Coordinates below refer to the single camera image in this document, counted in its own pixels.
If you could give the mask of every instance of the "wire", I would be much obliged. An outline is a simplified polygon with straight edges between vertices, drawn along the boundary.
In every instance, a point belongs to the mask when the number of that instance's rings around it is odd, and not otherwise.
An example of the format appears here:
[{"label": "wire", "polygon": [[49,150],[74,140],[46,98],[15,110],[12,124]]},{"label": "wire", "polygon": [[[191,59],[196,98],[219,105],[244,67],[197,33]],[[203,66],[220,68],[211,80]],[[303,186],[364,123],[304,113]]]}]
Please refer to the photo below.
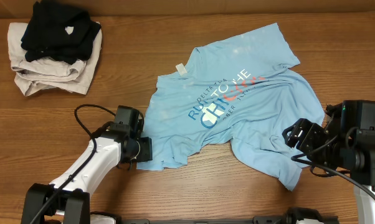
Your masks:
[{"label": "wire", "polygon": [[310,151],[308,153],[302,153],[302,154],[296,155],[296,156],[294,156],[294,158],[298,159],[298,158],[301,158],[303,156],[310,156],[310,155],[312,155],[314,153],[317,153],[320,150],[324,149],[326,146],[328,146],[330,143],[332,143],[333,141],[335,141],[337,139],[337,137],[338,136],[335,136],[334,138],[330,139],[330,141],[326,142],[324,145],[322,145],[322,146],[320,146],[320,147],[318,147],[318,148],[316,148],[316,149],[314,149],[314,150],[312,150],[312,151]]},{"label": "wire", "polygon": [[71,175],[69,175],[69,177],[67,178],[67,180],[59,187],[55,190],[55,192],[46,200],[46,202],[43,204],[43,206],[39,209],[39,211],[37,212],[37,215],[35,215],[35,217],[31,220],[30,224],[36,224],[36,221],[38,220],[38,218],[41,218],[41,216],[43,216],[43,214],[45,213],[45,211],[49,208],[49,206],[52,204],[52,202],[57,198],[58,194],[62,191],[62,189],[67,185],[69,184],[75,176],[77,176],[77,174],[89,163],[89,161],[92,159],[92,157],[95,155],[96,153],[96,148],[97,148],[97,143],[96,143],[96,140],[95,138],[92,136],[92,133],[88,130],[87,127],[85,127],[85,125],[83,125],[83,123],[81,122],[80,118],[78,117],[78,110],[80,108],[83,108],[83,107],[94,107],[94,108],[99,108],[99,109],[102,109],[102,110],[105,110],[107,112],[109,112],[110,114],[112,114],[113,116],[115,116],[115,113],[112,112],[111,110],[107,109],[107,108],[104,108],[102,106],[98,106],[98,105],[90,105],[90,104],[84,104],[84,105],[80,105],[78,106],[75,110],[74,110],[74,116],[75,116],[75,119],[77,120],[78,124],[85,130],[85,132],[89,135],[90,139],[92,140],[93,142],[93,149],[92,149],[92,152],[90,153],[90,155],[88,156],[88,158],[85,160],[85,162],[83,162],[83,164],[81,164],[80,167],[78,167],[77,170],[74,171],[74,173],[72,173]]},{"label": "wire", "polygon": [[340,174],[338,171],[330,169],[329,167],[325,167],[325,166],[322,166],[322,165],[315,164],[315,163],[310,162],[310,161],[305,161],[303,159],[298,159],[298,158],[296,158],[294,156],[292,157],[292,161],[301,162],[301,163],[306,164],[306,165],[314,166],[314,167],[323,169],[324,171],[326,171],[326,172],[328,172],[330,174],[334,174],[334,175],[337,175],[339,177],[342,177],[343,179],[347,180],[348,182],[351,182],[353,185],[359,187],[361,190],[363,190],[364,192],[366,192],[375,201],[375,194],[373,192],[371,192],[369,189],[367,189],[365,186],[361,185],[360,183],[356,182],[355,180],[351,179],[350,177],[347,177],[344,174]]},{"label": "wire", "polygon": [[358,128],[358,127],[352,127],[352,128],[350,128],[350,129],[347,131],[347,134],[345,135],[345,147],[346,147],[347,149],[351,149],[351,146],[349,146],[349,144],[348,144],[348,140],[349,140],[350,135],[351,135],[355,130],[357,130],[357,129],[359,129],[359,128]]}]

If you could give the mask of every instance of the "light blue t-shirt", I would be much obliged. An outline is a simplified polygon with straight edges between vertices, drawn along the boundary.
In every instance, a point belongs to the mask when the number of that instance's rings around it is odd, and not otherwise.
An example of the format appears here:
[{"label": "light blue t-shirt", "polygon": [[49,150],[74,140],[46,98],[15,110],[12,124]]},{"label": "light blue t-shirt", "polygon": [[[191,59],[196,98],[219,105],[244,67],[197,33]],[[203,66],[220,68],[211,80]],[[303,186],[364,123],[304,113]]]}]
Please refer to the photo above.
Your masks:
[{"label": "light blue t-shirt", "polygon": [[181,167],[203,146],[231,140],[238,160],[293,190],[303,165],[290,159],[300,152],[282,131],[324,117],[311,86],[289,70],[299,63],[277,24],[196,47],[186,74],[158,77],[143,130],[153,160],[137,168]]}]

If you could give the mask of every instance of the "pile of clothes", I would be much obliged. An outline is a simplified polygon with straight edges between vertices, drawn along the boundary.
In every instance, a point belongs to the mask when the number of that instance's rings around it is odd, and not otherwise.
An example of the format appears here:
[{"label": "pile of clothes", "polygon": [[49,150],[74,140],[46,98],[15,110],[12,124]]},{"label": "pile of clothes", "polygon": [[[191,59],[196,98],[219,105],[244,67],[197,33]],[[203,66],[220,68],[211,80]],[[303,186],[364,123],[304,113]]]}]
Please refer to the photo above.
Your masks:
[{"label": "pile of clothes", "polygon": [[7,42],[14,81],[25,96],[56,87],[87,94],[102,31],[87,11],[43,0],[28,24],[10,23]]}]

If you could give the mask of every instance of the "folded clothing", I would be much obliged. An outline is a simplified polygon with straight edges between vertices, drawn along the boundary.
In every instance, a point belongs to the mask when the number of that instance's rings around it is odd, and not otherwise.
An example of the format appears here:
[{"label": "folded clothing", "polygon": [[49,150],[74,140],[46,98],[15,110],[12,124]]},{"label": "folded clothing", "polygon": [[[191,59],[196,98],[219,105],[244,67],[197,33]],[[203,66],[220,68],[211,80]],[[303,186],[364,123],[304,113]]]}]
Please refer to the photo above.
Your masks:
[{"label": "folded clothing", "polygon": [[238,160],[293,190],[305,165],[290,159],[300,151],[282,132],[324,117],[311,86],[289,70],[299,63],[277,24],[196,47],[187,73],[158,77],[143,129],[153,160],[137,168],[181,167],[205,145],[231,140]]},{"label": "folded clothing", "polygon": [[43,0],[34,4],[21,47],[28,62],[51,57],[73,64],[90,58],[99,30],[100,24],[91,21],[87,11]]},{"label": "folded clothing", "polygon": [[28,62],[20,41],[26,28],[26,23],[12,22],[7,32],[11,69],[16,72],[14,81],[22,93],[29,96],[42,89],[58,87],[87,94],[100,55],[102,31],[99,31],[93,41],[91,57],[87,61],[78,59],[69,65],[50,57]]}]

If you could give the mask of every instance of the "wooden table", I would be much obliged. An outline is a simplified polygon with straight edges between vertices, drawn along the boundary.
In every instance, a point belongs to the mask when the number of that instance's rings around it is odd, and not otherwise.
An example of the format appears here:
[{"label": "wooden table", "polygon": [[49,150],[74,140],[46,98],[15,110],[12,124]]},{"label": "wooden table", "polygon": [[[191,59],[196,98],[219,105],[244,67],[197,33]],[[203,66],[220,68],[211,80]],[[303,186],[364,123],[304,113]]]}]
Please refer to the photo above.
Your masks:
[{"label": "wooden table", "polygon": [[[305,77],[323,106],[349,99],[375,100],[375,13],[257,14],[237,16],[97,17],[103,44],[86,96],[63,90],[21,94],[9,68],[7,29],[0,20],[0,223],[20,223],[24,196],[35,182],[62,174],[88,144],[73,110],[93,103],[116,110],[145,111],[158,75],[186,63],[195,46],[278,22],[300,59],[294,71]],[[81,111],[88,128],[111,117]],[[92,197],[91,209],[123,218],[252,218],[282,214],[288,207],[318,209],[357,223],[353,186],[338,177],[322,179],[305,169],[293,192],[253,170],[230,145],[205,147],[189,165],[162,172],[113,169]]]}]

